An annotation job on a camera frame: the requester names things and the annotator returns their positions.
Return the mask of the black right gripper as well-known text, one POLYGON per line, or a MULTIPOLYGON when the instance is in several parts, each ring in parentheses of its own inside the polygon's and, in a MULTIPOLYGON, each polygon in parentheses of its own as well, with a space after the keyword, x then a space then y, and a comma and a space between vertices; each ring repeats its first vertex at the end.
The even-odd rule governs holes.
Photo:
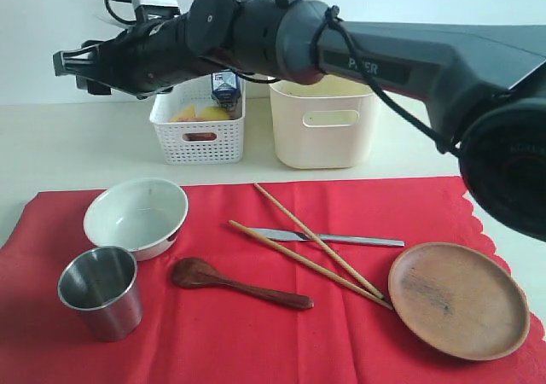
POLYGON ((79 49, 58 51, 52 60, 56 77, 77 76, 77 88, 93 96, 114 90, 137 98, 168 92, 179 84, 179 22, 142 23, 111 40, 87 40, 79 49), (92 80, 81 77, 93 70, 92 80))

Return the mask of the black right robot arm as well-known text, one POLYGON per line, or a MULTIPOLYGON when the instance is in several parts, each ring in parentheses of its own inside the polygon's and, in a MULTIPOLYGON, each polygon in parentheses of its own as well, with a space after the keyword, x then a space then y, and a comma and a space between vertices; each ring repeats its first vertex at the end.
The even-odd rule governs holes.
POLYGON ((545 237, 545 28, 344 21, 313 0, 194 0, 134 7, 116 38, 57 52, 55 74, 92 95, 143 99, 229 69, 298 84, 366 84, 453 154, 494 219, 545 237))

